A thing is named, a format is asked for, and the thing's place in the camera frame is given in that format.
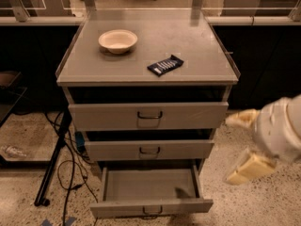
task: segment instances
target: white bowl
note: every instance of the white bowl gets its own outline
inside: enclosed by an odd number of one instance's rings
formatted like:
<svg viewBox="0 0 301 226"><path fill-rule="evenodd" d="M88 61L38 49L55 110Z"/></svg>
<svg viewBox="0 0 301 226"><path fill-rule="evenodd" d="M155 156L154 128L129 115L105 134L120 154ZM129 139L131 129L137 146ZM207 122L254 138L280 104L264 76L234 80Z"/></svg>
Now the white bowl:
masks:
<svg viewBox="0 0 301 226"><path fill-rule="evenodd" d="M101 34L99 44L112 54L123 54L129 51L136 43L138 37L128 30L111 30Z"/></svg>

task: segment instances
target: floor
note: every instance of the floor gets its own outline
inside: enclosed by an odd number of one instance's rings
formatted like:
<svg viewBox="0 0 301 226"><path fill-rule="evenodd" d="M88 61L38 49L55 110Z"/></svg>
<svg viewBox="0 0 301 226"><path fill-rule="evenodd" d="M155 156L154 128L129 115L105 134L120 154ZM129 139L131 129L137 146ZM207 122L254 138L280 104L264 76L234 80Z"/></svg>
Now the floor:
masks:
<svg viewBox="0 0 301 226"><path fill-rule="evenodd" d="M72 0L78 8L83 6L80 0ZM172 4L173 7L190 6L191 0L126 0L126 7L134 3L140 7L160 2ZM123 8L120 0L96 0L97 6ZM55 121L57 112L48 114ZM11 114L0 128L0 153L7 160L49 160L55 147L57 135L53 126L42 113L28 115ZM93 194L100 196L99 169L97 165L81 162L81 169L87 170L87 186L83 185L71 192L65 216L66 225L70 226L299 226L301 225L301 164L285 164L278 162L277 171L267 177L249 182L241 186L230 186L223 182L223 176L239 153L247 147L256 147L249 132L233 129L221 124L214 138L215 145L209 159L205 162L199 180L202 184L203 197L213 199L214 205L207 214L179 215L159 217L152 220L142 218L113 218L95 221L89 205L95 202ZM64 202L71 179L71 154L64 147L55 167L55 174L50 183L46 197L50 205L36 207L34 201L44 175L43 169L0 169L0 225L62 225ZM83 179L79 167L75 169L73 185L81 185Z"/></svg>

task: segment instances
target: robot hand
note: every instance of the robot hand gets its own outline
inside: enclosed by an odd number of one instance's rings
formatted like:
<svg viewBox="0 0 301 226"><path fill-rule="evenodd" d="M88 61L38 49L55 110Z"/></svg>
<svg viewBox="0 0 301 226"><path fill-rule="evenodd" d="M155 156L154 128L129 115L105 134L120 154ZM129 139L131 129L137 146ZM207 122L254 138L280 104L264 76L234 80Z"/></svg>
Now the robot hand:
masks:
<svg viewBox="0 0 301 226"><path fill-rule="evenodd" d="M301 158L301 95L230 115L226 124L251 130L258 147L273 157L287 162Z"/></svg>

